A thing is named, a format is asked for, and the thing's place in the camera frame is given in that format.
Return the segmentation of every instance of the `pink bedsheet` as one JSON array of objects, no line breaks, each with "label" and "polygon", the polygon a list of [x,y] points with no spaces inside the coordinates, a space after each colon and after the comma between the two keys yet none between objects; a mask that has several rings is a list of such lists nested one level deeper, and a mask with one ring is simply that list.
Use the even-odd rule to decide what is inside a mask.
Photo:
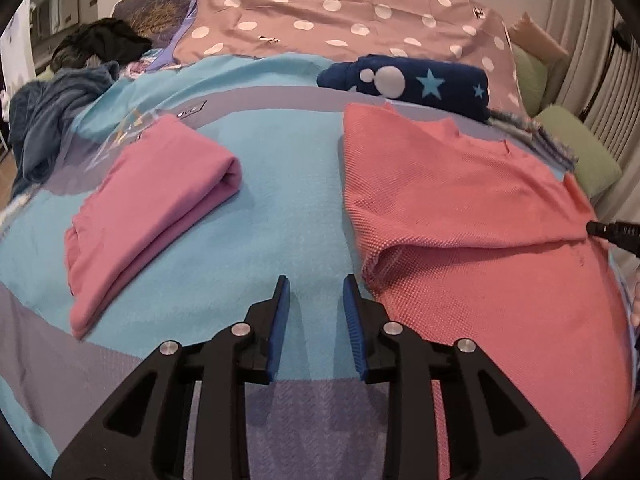
[{"label": "pink bedsheet", "polygon": [[214,54],[283,52],[472,64],[487,72],[491,107],[524,110],[502,17],[472,0],[198,0],[174,58],[187,64]]}]

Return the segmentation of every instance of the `crumpled clothes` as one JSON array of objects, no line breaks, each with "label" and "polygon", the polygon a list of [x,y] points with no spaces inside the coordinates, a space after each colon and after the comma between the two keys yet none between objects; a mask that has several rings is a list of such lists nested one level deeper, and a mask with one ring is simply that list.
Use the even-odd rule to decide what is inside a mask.
[{"label": "crumpled clothes", "polygon": [[565,171],[575,171],[578,157],[574,150],[553,137],[536,120],[502,110],[489,110],[489,114],[488,123],[491,126],[524,142],[541,156],[559,164]]},{"label": "crumpled clothes", "polygon": [[29,81],[11,100],[9,143],[17,174],[11,196],[42,184],[53,172],[60,143],[75,116],[118,78],[118,64],[61,70],[48,82]]},{"label": "crumpled clothes", "polygon": [[53,52],[51,69],[83,68],[89,58],[126,65],[136,61],[151,48],[151,40],[142,38],[123,20],[103,18],[81,25],[69,34]]},{"label": "crumpled clothes", "polygon": [[97,66],[100,66],[101,64],[102,64],[102,60],[98,56],[93,54],[89,59],[87,59],[84,62],[84,67],[85,68],[95,68]]}]

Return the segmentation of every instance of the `light blue star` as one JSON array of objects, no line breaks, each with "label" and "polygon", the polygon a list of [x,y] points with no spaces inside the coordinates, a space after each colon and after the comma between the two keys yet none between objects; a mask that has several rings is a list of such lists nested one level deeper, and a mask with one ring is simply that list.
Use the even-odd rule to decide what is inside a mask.
[{"label": "light blue star", "polygon": [[444,83],[444,79],[438,79],[437,77],[434,77],[431,69],[429,69],[429,71],[427,72],[427,77],[417,77],[416,79],[420,81],[420,83],[424,87],[424,90],[422,91],[422,97],[427,97],[427,95],[430,94],[435,95],[440,100],[442,99],[438,87],[442,83]]}]

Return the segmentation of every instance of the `beige pillow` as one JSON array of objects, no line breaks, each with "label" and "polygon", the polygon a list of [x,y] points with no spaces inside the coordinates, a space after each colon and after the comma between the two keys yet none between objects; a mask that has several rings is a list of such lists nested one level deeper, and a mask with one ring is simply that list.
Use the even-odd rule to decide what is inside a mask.
[{"label": "beige pillow", "polygon": [[546,65],[569,57],[569,53],[540,28],[526,12],[509,27],[509,37],[513,43]]}]

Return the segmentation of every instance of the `folded pink shirt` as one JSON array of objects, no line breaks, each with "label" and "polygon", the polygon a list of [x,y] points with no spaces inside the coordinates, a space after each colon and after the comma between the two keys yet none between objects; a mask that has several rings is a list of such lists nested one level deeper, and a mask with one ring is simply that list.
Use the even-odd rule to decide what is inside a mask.
[{"label": "folded pink shirt", "polygon": [[240,182],[229,150],[173,116],[126,146],[65,232],[73,335],[84,336],[146,264]]},{"label": "folded pink shirt", "polygon": [[475,339],[586,474],[625,424],[631,366],[622,298],[574,177],[559,182],[510,142],[465,136],[453,120],[356,104],[344,165],[374,297],[423,338]]}]

